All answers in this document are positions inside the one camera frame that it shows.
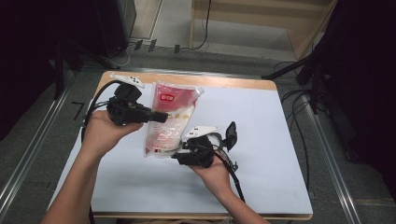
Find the wooden furniture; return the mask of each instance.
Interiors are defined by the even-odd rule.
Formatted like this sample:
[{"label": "wooden furniture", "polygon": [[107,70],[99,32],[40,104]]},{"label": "wooden furniture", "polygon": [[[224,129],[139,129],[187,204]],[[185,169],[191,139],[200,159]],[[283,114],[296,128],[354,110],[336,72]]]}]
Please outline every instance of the wooden furniture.
[{"label": "wooden furniture", "polygon": [[[110,74],[105,72],[100,90]],[[238,142],[229,156],[246,202],[266,218],[309,219],[312,207],[288,126],[276,90],[268,80],[206,77],[190,74],[114,72],[139,77],[146,84],[138,103],[149,106],[155,81],[202,87],[205,93],[191,116],[186,131],[196,125],[219,126],[236,123]],[[114,95],[110,85],[98,102]],[[227,211],[207,190],[202,180],[177,160],[144,157],[145,125],[122,138],[102,159],[92,197],[96,217],[224,219]],[[59,191],[80,148],[80,137],[64,167],[54,197]]]},{"label": "wooden furniture", "polygon": [[[208,3],[192,1],[191,48],[194,20],[206,19]],[[318,34],[324,32],[336,3],[337,0],[212,0],[209,20],[284,28],[299,60]]]}]

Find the gray carpet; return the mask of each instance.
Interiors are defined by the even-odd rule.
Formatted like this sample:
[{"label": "gray carpet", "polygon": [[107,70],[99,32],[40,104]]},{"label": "gray carpet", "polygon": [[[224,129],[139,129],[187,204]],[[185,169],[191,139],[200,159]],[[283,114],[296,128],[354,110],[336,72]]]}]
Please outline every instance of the gray carpet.
[{"label": "gray carpet", "polygon": [[[143,47],[139,51],[131,50],[130,55],[130,63],[123,66],[121,70],[155,68],[221,73],[223,76],[224,74],[235,74],[239,77],[260,79],[260,75],[271,74],[274,66],[279,63],[258,58],[196,51],[181,51],[179,54],[174,54],[171,49],[155,49],[148,53],[147,47]],[[121,54],[112,60],[123,63],[126,58]],[[276,68],[279,69],[286,65],[287,63],[283,63]],[[105,71],[98,63],[86,59],[81,72],[75,73],[76,80],[71,86],[64,105],[50,128],[18,194],[9,207],[3,223],[38,223],[40,221],[48,207],[83,119],[83,115],[80,114],[74,120],[78,112],[78,105],[74,105],[72,102],[85,103],[84,109],[87,109],[88,102],[91,100],[101,75]],[[276,80],[280,97],[288,91],[301,88],[294,82],[294,77],[295,74],[290,72]],[[54,87],[51,86],[21,118],[10,135],[0,143],[0,153],[2,155],[0,158],[0,184],[2,186],[11,176],[23,151],[27,148],[35,130],[44,118],[52,103],[53,94]],[[285,117],[291,112],[292,100],[293,97],[284,104]],[[319,112],[318,115],[332,146],[334,157],[352,197],[357,203],[362,223],[396,223],[395,203],[390,199],[388,190],[379,173],[368,165],[353,164],[347,161],[332,122],[324,113]],[[304,223],[347,223],[343,207],[323,159],[317,134],[313,132],[312,122],[305,110],[300,112],[296,118],[301,126],[307,147],[310,169],[309,192],[312,195],[311,201],[314,209],[313,218],[304,221]],[[293,124],[290,133],[304,178],[307,179],[306,157],[295,124]],[[97,223],[115,223],[115,220],[111,218],[97,219]],[[287,221],[274,220],[273,223],[287,223]]]}]

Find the floor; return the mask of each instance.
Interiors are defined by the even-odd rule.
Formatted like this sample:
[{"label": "floor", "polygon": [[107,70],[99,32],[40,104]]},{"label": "floor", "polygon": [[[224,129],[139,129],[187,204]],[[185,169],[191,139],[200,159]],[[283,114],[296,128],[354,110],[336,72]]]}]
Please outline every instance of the floor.
[{"label": "floor", "polygon": [[[133,42],[144,39],[145,44],[149,44],[150,39],[157,39],[157,48],[149,52],[149,46],[143,45],[140,50],[133,50],[132,45],[128,49],[129,54],[121,53],[111,59],[116,64],[124,64],[120,67],[121,70],[182,70],[213,76],[228,74],[234,77],[260,79],[260,75],[272,74],[275,70],[290,64],[287,62],[296,61],[284,30],[212,21],[208,25],[208,39],[202,49],[184,50],[175,54],[175,45],[187,47],[189,44],[191,1],[162,0],[158,6],[160,7],[150,10],[158,13],[151,13],[154,15],[151,18],[156,22],[148,28],[149,32],[146,32],[145,38],[132,39]],[[203,28],[201,31],[197,29],[197,37],[203,35],[203,24],[202,21],[196,21],[195,27]],[[251,32],[255,32],[255,35],[245,35]],[[199,37],[196,40],[194,46],[200,45]],[[82,71],[70,75],[72,85],[65,96],[63,106],[45,140],[40,143],[29,173],[21,182],[18,194],[15,195],[7,214],[0,216],[1,223],[37,223],[45,212],[78,134],[79,121],[82,119],[82,115],[73,119],[78,111],[77,105],[73,102],[89,102],[96,83],[105,71],[97,63],[87,58],[84,60]],[[309,83],[306,86],[297,85],[295,76],[290,72],[275,80],[280,97],[290,91],[309,88]],[[45,117],[47,108],[50,108],[53,88],[51,86],[43,92],[10,136],[0,143],[2,186],[7,183],[13,167],[16,167],[19,158],[22,158],[23,150],[29,147],[40,121]],[[296,106],[293,106],[293,100],[294,98],[284,103],[285,118],[288,118],[291,126],[290,134],[303,176],[305,180],[310,180],[308,193],[314,216],[311,220],[292,223],[396,223],[396,205],[380,174],[367,164],[355,164],[347,160],[344,148],[326,113],[319,112],[313,115],[312,110],[304,106],[304,102],[309,101],[308,96],[299,99]],[[300,123],[306,151],[295,122],[291,125],[293,119],[289,118],[289,114],[293,108],[302,109],[295,120]],[[350,196],[353,202],[351,206],[346,206],[350,204],[343,201],[343,195]],[[272,222],[289,223],[287,220]],[[115,222],[114,219],[104,218],[98,219],[97,223]]]}]

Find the plastic bag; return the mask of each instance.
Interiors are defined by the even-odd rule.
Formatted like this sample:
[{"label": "plastic bag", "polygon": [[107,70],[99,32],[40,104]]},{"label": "plastic bag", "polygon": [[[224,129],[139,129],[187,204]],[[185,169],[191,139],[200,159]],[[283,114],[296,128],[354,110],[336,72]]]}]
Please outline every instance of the plastic bag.
[{"label": "plastic bag", "polygon": [[166,158],[180,149],[181,135],[203,93],[202,88],[154,83],[152,109],[166,112],[169,116],[165,123],[148,123],[145,156],[152,153],[158,158]]}]

